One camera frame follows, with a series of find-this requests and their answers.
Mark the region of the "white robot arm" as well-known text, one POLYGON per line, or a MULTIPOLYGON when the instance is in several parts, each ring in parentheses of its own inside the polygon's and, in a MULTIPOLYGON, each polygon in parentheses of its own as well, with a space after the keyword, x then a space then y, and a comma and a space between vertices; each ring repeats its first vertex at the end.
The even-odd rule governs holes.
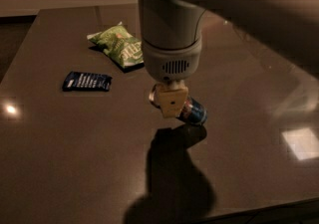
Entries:
POLYGON ((151 102, 163 116, 183 114, 184 81, 198 66, 205 11, 317 75, 319 0, 139 0, 144 62, 157 82, 151 102))

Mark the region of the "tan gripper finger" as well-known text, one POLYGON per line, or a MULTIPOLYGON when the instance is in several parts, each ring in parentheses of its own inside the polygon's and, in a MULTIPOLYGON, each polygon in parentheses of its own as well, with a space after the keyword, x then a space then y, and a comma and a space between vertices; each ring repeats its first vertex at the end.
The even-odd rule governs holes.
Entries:
POLYGON ((184 81, 156 85, 156 97, 164 118, 179 117, 187 96, 188 87, 184 81))

